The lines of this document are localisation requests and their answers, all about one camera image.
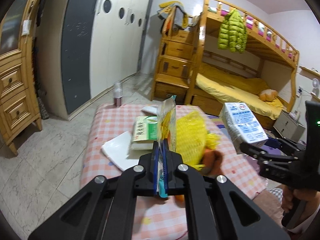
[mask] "wall shelf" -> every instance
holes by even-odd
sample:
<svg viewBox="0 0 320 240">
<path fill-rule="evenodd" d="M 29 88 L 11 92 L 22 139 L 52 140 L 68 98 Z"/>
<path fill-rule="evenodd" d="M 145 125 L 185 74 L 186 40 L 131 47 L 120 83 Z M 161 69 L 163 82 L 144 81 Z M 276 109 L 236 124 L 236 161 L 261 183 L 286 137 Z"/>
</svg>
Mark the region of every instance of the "wall shelf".
<svg viewBox="0 0 320 240">
<path fill-rule="evenodd" d="M 318 79 L 320 78 L 320 73 L 319 72 L 315 72 L 315 71 L 312 71 L 311 69 L 308 69 L 306 67 L 303 67 L 303 66 L 300 66 L 300 68 L 304 71 L 307 71 L 313 75 L 315 75 Z"/>
<path fill-rule="evenodd" d="M 318 101 L 320 102 L 320 98 L 319 98 L 319 97 L 317 97 L 317 96 L 314 95 L 314 94 L 311 94 L 311 96 L 312 96 L 315 100 L 318 100 Z"/>
</svg>

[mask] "small fan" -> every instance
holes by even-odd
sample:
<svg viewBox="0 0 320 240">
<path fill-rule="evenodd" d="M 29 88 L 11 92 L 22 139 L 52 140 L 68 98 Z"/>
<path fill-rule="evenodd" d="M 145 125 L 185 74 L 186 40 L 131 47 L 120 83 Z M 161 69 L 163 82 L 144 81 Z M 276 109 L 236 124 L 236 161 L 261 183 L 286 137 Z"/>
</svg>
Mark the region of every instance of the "small fan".
<svg viewBox="0 0 320 240">
<path fill-rule="evenodd" d="M 313 86 L 313 91 L 311 92 L 311 95 L 314 95 L 317 97 L 317 94 L 319 94 L 319 80 L 317 78 L 314 78 L 312 80 L 312 86 Z"/>
<path fill-rule="evenodd" d="M 312 80 L 312 86 L 313 86 L 313 88 L 318 88 L 319 87 L 319 80 L 317 78 L 314 78 Z"/>
</svg>

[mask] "yellow blanket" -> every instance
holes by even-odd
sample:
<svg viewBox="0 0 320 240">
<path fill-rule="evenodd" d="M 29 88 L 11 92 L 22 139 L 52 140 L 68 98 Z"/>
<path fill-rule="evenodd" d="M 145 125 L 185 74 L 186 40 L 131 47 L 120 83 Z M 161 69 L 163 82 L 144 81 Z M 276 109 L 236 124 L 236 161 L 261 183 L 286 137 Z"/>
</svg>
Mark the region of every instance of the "yellow blanket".
<svg viewBox="0 0 320 240">
<path fill-rule="evenodd" d="M 196 78 L 196 85 L 214 96 L 219 102 L 244 102 L 255 113 L 272 120 L 279 117 L 283 105 L 278 98 L 263 102 L 257 94 L 269 89 L 261 78 L 243 78 L 231 75 L 206 63 L 202 63 Z"/>
</svg>

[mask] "milk carton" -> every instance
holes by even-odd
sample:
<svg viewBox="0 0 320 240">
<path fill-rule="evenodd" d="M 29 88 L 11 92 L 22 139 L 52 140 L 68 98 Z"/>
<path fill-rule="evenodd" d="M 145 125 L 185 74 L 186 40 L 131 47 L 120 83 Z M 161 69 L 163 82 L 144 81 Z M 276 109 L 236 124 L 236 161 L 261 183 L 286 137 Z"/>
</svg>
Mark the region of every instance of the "milk carton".
<svg viewBox="0 0 320 240">
<path fill-rule="evenodd" d="M 261 147 L 268 140 L 257 118 L 245 103 L 224 103 L 219 114 L 238 154 L 240 143 Z"/>
</svg>

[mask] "yellow mesh bag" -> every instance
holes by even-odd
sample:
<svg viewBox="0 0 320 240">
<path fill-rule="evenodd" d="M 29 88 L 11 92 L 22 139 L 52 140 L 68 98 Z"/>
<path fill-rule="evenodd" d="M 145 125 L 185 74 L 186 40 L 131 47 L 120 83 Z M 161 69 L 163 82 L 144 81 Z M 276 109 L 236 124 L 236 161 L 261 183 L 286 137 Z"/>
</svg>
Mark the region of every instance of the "yellow mesh bag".
<svg viewBox="0 0 320 240">
<path fill-rule="evenodd" d="M 183 163 L 197 170 L 201 169 L 204 165 L 199 163 L 204 153 L 204 147 L 215 149 L 219 144 L 220 136 L 207 133 L 204 120 L 198 111 L 193 111 L 178 119 L 176 127 L 176 152 L 181 154 Z"/>
</svg>

